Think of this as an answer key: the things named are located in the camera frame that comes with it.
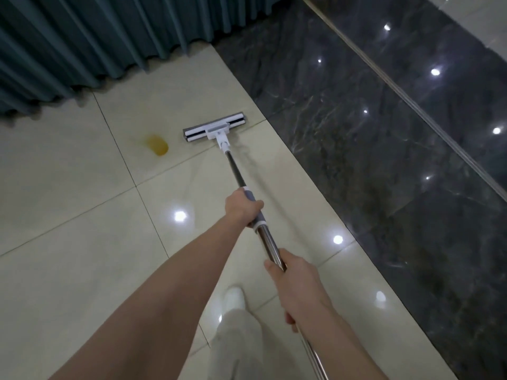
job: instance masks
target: left hand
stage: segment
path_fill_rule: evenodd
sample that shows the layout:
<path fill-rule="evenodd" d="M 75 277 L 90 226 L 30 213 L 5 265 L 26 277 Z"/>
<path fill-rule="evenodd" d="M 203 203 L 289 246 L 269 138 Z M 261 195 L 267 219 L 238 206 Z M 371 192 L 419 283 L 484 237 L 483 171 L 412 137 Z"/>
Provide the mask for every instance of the left hand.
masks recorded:
<path fill-rule="evenodd" d="M 225 214 L 238 216 L 243 226 L 250 224 L 263 207 L 262 200 L 250 201 L 243 188 L 235 190 L 225 199 Z"/>

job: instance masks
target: forearm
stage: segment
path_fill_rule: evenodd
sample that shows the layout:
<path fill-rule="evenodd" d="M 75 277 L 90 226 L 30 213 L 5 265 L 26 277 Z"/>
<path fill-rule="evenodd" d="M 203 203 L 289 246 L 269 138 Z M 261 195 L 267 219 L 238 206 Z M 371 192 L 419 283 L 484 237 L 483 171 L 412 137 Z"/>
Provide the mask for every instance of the forearm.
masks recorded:
<path fill-rule="evenodd" d="M 350 325 L 332 308 L 314 310 L 303 328 L 330 379 L 387 380 Z"/>
<path fill-rule="evenodd" d="M 224 216 L 164 262 L 52 379 L 176 379 L 243 228 Z"/>

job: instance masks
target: leg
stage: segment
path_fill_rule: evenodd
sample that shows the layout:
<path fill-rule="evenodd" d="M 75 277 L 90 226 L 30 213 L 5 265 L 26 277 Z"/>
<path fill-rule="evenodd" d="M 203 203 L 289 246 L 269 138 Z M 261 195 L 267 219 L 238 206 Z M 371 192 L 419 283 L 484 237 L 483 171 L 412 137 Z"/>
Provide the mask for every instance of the leg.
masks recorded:
<path fill-rule="evenodd" d="M 245 309 L 243 292 L 230 288 L 224 297 L 222 321 L 212 341 L 208 380 L 265 378 L 262 328 Z"/>

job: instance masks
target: curtain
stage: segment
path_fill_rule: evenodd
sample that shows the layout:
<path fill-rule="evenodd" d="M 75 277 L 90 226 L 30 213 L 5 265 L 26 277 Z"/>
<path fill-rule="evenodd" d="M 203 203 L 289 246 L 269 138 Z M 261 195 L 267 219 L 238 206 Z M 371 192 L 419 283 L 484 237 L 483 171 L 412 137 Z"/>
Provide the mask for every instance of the curtain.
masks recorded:
<path fill-rule="evenodd" d="M 0 114 L 97 88 L 146 58 L 231 32 L 279 0 L 0 0 Z"/>

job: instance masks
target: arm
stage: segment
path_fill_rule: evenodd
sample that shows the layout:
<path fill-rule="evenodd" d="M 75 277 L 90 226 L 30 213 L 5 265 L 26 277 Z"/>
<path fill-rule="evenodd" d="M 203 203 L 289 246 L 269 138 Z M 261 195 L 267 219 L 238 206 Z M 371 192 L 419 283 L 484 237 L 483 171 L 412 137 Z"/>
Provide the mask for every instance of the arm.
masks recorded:
<path fill-rule="evenodd" d="M 317 269 L 285 249 L 280 249 L 280 256 L 287 271 L 269 260 L 264 265 L 287 312 L 285 318 L 294 331 L 295 323 L 301 328 L 330 379 L 386 380 L 352 328 L 333 308 Z"/>
<path fill-rule="evenodd" d="M 225 262 L 263 206 L 234 191 L 225 216 L 164 262 L 51 380 L 177 379 Z"/>

